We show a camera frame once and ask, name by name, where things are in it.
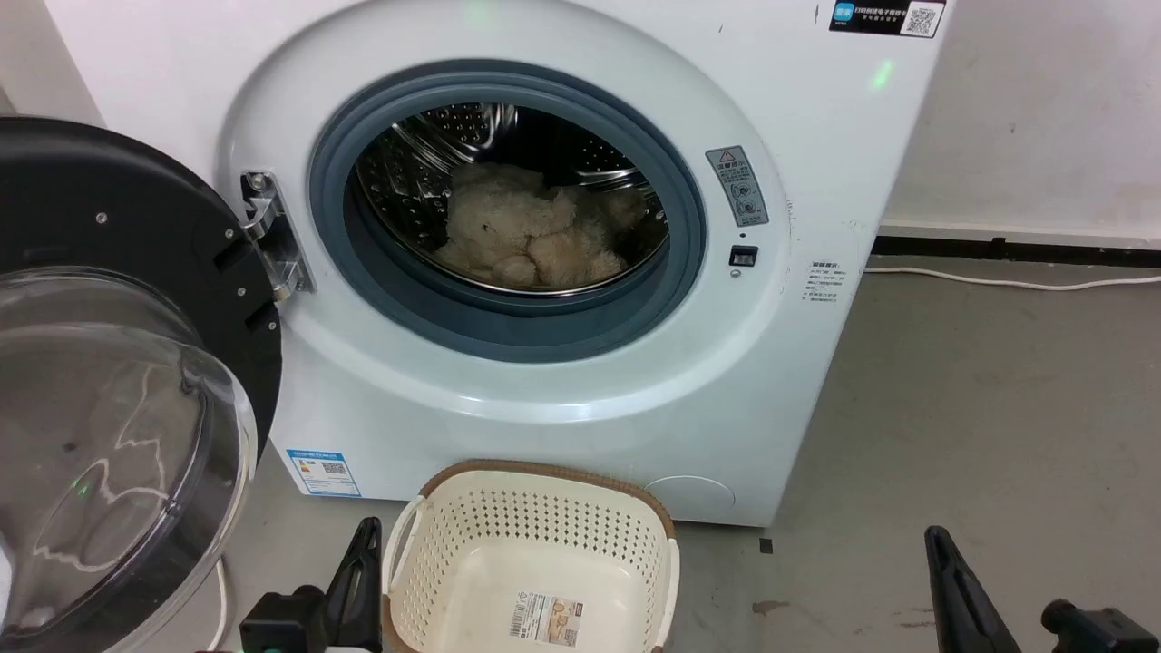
floor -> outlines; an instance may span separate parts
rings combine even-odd
[[[1147,274],[917,263],[1050,284]],[[774,525],[680,526],[666,651],[935,651],[929,524],[957,538],[1025,651],[1052,648],[1039,613],[1057,597],[1161,632],[1159,315],[1161,285],[1045,293],[868,275]],[[301,496],[267,455],[228,548],[235,613],[265,591],[325,588],[358,521],[398,510]],[[147,650],[204,646],[216,620],[211,581]]]

power cord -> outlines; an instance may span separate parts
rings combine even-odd
[[[949,281],[960,281],[964,284],[976,284],[980,286],[1009,286],[1012,288],[1026,288],[1030,290],[1084,290],[1088,288],[1099,288],[1102,286],[1132,286],[1138,284],[1161,284],[1161,277],[1134,277],[1128,279],[1101,279],[1087,281],[1084,284],[1072,284],[1067,286],[1050,286],[1046,284],[1030,284],[1027,281],[1012,281],[1010,279],[976,279],[974,277],[960,277],[949,274],[937,270],[924,267],[867,267],[864,272],[875,274],[922,274],[924,277],[936,277]]]
[[[230,620],[230,591],[226,589],[225,582],[225,558],[218,558],[214,569],[217,572],[218,579],[218,629],[214,633],[214,639],[210,645],[205,647],[205,651],[217,651],[218,646],[222,645],[222,640],[225,639],[226,623]]]

white plastic basket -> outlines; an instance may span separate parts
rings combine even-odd
[[[383,631],[399,653],[661,653],[678,575],[673,523],[641,488],[469,461],[395,523]]]

white wall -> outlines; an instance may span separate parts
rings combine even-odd
[[[1161,250],[1161,3],[960,0],[884,235]]]
[[[102,124],[42,0],[0,0],[0,87],[16,113]]]

basket handle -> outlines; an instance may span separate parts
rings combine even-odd
[[[677,611],[677,587],[682,580],[682,550],[677,546],[677,540],[669,540],[669,588],[665,591],[665,612],[661,618],[661,627],[657,630],[657,640],[654,641],[652,653],[662,653],[665,640],[669,639],[669,629],[673,625],[673,613]]]
[[[420,515],[417,515],[417,511],[423,502],[423,495],[412,498],[411,502],[403,508],[403,511],[399,512],[399,518],[395,521],[395,525],[391,526],[391,537],[387,539],[387,548],[383,551],[383,582],[385,582],[383,587],[384,595],[390,593],[391,588],[395,587],[395,581],[397,580],[396,575],[399,573],[399,569],[403,568],[403,565],[399,565],[399,568],[396,568],[396,561],[403,562],[406,560],[408,551],[411,548],[411,543],[416,539],[416,531],[417,526],[419,526],[420,517]],[[411,528],[408,530],[406,537],[404,537],[403,529],[406,528],[409,522],[411,522]]]

